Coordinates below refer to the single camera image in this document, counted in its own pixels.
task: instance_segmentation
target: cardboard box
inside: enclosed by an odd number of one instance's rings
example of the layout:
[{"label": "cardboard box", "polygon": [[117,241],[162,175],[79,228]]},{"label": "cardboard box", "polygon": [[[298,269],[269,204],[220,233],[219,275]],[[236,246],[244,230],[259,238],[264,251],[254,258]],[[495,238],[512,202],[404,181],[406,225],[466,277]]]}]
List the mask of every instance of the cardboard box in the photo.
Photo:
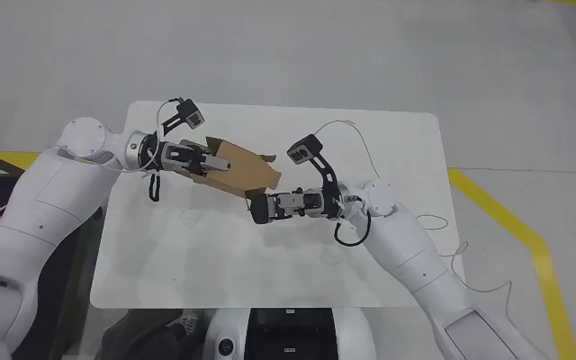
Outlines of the cardboard box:
[{"label": "cardboard box", "polygon": [[280,182],[282,173],[268,165],[276,160],[276,155],[257,155],[224,139],[210,137],[206,137],[208,146],[186,139],[180,141],[180,144],[209,149],[215,157],[225,158],[230,162],[228,171],[209,170],[206,176],[176,171],[182,176],[192,178],[198,184],[205,184],[241,198],[249,198],[251,194],[264,193],[266,188],[275,189]]}]

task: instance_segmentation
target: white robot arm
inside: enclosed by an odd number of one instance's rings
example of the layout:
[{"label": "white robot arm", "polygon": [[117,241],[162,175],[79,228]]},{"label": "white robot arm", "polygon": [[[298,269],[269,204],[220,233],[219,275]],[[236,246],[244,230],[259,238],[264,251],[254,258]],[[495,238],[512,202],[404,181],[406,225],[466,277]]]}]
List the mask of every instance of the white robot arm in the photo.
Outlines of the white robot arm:
[{"label": "white robot arm", "polygon": [[[164,134],[180,123],[195,129],[204,122],[191,100],[174,100],[178,114],[162,124]],[[72,121],[18,180],[0,218],[0,358],[2,347],[12,353],[34,321],[38,279],[52,251],[104,204],[121,172],[205,175],[207,168],[226,171],[229,163],[205,149],[159,141],[156,133],[112,134],[96,119]]]},{"label": "white robot arm", "polygon": [[[495,318],[474,302],[440,259],[427,231],[387,184],[379,179],[359,186],[338,183],[321,149],[318,139],[309,135],[290,147],[288,156],[296,164],[310,161],[322,174],[324,185],[256,195],[250,204],[256,223],[293,215],[338,220],[335,240],[349,247],[364,244],[373,259],[410,291],[426,313],[446,359],[543,358],[508,319]],[[350,244],[338,238],[342,220],[355,226],[359,241]]]}]

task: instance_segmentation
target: yellow tape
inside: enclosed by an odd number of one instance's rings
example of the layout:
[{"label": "yellow tape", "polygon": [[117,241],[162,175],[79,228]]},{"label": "yellow tape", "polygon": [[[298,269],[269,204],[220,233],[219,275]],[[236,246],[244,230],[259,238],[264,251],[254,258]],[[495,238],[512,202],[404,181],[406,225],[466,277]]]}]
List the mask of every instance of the yellow tape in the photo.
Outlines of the yellow tape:
[{"label": "yellow tape", "polygon": [[561,360],[576,359],[576,344],[570,328],[568,312],[564,307],[562,292],[556,279],[554,263],[546,241],[460,170],[449,168],[448,177],[450,178],[450,184],[468,196],[470,200],[530,249],[550,327],[552,328],[554,342],[556,343],[558,358]]},{"label": "yellow tape", "polygon": [[40,153],[38,152],[12,152],[0,151],[0,160],[26,170],[36,160]]}]

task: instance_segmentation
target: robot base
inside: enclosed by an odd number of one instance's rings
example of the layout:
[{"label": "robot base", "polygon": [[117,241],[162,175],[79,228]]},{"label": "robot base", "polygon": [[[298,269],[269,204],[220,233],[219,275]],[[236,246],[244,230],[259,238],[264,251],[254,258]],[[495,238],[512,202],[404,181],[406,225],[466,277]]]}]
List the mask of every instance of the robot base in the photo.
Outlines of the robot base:
[{"label": "robot base", "polygon": [[360,309],[221,309],[211,319],[203,360],[376,360]]}]

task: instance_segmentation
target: white table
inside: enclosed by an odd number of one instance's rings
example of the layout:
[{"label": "white table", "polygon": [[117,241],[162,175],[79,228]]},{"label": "white table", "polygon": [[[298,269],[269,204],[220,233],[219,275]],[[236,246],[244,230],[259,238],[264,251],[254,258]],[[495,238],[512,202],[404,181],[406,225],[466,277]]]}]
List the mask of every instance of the white table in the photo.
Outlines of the white table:
[{"label": "white table", "polygon": [[[126,129],[153,132],[160,102],[130,106]],[[220,137],[261,154],[276,154],[277,191],[321,186],[311,164],[296,166],[285,151],[335,119],[357,124],[382,178],[415,214],[449,221],[430,235],[441,254],[458,247],[455,215],[437,118],[429,113],[198,104],[206,123],[166,140]],[[175,113],[165,107],[161,120]],[[318,134],[339,180],[374,178],[362,141],[344,124]],[[112,189],[94,273],[98,308],[414,306],[410,294],[364,247],[332,238],[333,221],[299,218],[253,223],[244,200],[163,173],[160,202],[148,179],[122,174]],[[456,269],[462,274],[458,260]]]}]

